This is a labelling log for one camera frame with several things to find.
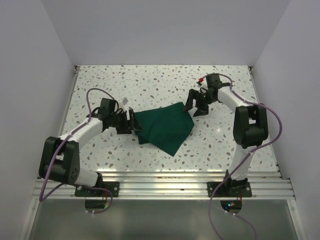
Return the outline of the green surgical cloth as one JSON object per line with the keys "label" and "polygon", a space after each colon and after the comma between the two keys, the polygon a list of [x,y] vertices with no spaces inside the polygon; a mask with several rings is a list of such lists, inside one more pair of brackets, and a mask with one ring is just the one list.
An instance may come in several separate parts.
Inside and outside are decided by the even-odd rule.
{"label": "green surgical cloth", "polygon": [[194,122],[185,105],[178,102],[166,107],[135,113],[141,131],[135,131],[138,143],[152,144],[174,156],[194,128]]}

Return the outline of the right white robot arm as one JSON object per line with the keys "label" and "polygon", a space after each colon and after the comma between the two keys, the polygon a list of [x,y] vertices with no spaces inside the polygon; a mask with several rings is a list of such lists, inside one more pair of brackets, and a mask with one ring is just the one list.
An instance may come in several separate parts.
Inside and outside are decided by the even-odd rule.
{"label": "right white robot arm", "polygon": [[194,117],[206,116],[209,105],[218,102],[234,113],[232,134],[236,149],[230,168],[216,187],[232,197],[246,186],[254,153],[269,136],[267,110],[264,105],[250,103],[236,93],[233,81],[224,74],[207,74],[197,84],[199,90],[190,89],[188,92],[184,112],[195,107]]}

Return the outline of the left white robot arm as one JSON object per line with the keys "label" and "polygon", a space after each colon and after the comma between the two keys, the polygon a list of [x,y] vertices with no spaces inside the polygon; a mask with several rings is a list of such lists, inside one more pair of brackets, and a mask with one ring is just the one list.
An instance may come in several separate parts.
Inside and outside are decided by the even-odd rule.
{"label": "left white robot arm", "polygon": [[101,174],[80,166],[80,150],[91,139],[114,128],[118,135],[141,131],[133,109],[124,110],[113,99],[102,98],[100,106],[84,121],[59,137],[48,137],[44,142],[39,177],[71,186],[86,186],[92,196],[103,193]]}

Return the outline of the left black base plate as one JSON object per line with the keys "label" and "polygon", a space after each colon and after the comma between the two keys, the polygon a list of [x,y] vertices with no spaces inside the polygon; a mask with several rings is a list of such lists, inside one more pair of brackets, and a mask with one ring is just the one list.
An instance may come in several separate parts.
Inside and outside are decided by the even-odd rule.
{"label": "left black base plate", "polygon": [[95,186],[82,186],[76,188],[74,195],[83,198],[98,198],[111,197],[117,198],[119,196],[120,183],[118,181],[102,181]]}

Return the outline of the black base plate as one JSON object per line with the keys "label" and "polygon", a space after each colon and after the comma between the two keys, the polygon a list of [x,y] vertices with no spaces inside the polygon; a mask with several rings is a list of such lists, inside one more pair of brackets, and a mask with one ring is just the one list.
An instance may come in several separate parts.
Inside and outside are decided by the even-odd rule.
{"label": "black base plate", "polygon": [[[206,183],[208,197],[211,197],[216,187],[220,184],[218,181],[209,181]],[[214,193],[214,198],[250,198],[252,197],[252,190],[250,183],[239,186],[220,186]]]}
{"label": "black base plate", "polygon": [[120,183],[118,181],[102,181],[95,186],[82,186],[76,188],[74,195],[83,198],[98,198],[111,197],[117,198],[119,196]]}

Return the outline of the aluminium rail frame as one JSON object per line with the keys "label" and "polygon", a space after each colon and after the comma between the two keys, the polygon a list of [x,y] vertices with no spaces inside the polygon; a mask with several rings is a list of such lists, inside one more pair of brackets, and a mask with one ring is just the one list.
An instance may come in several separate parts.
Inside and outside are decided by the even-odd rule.
{"label": "aluminium rail frame", "polygon": [[[238,94],[256,101],[251,68],[245,65],[79,65],[61,132],[88,112],[89,89],[93,106],[112,95],[142,111],[184,101],[206,73],[221,73]],[[173,157],[150,144],[140,146],[135,136],[116,136],[114,130],[95,137],[83,148],[80,165],[100,171],[105,181],[119,182],[111,209],[89,217],[75,188],[53,181],[40,203],[43,182],[37,180],[21,238],[100,239],[106,233],[112,239],[154,239],[165,233],[174,239],[210,240],[216,238],[213,219],[227,239],[251,240],[254,233],[261,240],[305,239],[292,183],[282,177],[271,146],[253,157],[248,173],[252,197],[243,198],[239,216],[229,216],[218,198],[210,199],[207,182],[222,180],[236,150],[233,116],[224,104],[211,105]]]}

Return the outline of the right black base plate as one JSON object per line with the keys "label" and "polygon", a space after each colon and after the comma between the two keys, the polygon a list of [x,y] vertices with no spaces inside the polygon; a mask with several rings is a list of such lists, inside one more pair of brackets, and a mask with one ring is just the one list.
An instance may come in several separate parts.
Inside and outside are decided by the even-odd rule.
{"label": "right black base plate", "polygon": [[[218,181],[209,181],[206,183],[208,197],[211,197],[216,187],[220,184]],[[250,183],[239,186],[220,186],[214,193],[214,198],[250,198],[252,197],[252,190]]]}

